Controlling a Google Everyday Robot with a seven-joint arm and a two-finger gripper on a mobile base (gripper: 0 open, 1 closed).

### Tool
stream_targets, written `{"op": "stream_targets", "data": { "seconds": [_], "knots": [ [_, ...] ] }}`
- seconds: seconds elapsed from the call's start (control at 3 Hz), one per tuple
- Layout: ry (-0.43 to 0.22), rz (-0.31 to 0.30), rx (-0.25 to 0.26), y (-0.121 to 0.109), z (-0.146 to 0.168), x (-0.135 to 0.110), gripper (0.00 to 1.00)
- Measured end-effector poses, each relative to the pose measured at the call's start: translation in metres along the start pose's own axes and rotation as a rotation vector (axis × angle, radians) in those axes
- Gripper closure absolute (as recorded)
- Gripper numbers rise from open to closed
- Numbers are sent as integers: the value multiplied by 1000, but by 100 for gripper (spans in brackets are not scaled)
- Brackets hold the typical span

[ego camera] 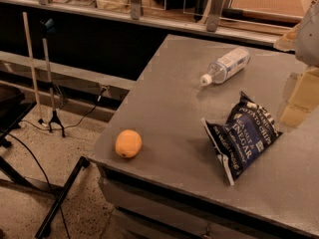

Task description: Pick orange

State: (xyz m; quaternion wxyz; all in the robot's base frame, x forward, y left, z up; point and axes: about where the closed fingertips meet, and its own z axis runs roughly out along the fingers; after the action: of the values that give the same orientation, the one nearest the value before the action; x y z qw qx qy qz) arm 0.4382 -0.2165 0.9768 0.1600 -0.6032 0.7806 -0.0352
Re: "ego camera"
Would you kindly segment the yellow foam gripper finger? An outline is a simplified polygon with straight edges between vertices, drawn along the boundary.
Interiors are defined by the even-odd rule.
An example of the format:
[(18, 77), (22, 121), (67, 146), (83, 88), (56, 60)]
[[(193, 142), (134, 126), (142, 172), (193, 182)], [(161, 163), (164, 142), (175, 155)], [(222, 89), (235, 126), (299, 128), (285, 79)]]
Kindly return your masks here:
[(319, 68), (307, 67), (301, 74), (292, 74), (284, 100), (280, 122), (290, 127), (300, 126), (319, 106)]

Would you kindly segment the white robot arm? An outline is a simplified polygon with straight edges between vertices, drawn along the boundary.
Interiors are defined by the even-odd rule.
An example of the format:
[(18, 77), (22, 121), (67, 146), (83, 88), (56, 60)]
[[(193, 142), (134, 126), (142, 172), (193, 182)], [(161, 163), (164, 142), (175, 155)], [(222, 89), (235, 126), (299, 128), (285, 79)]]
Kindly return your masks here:
[(319, 106), (319, 0), (312, 0), (300, 23), (273, 45), (279, 51), (294, 51), (306, 65), (301, 74), (292, 74), (284, 91), (280, 122), (298, 127)]

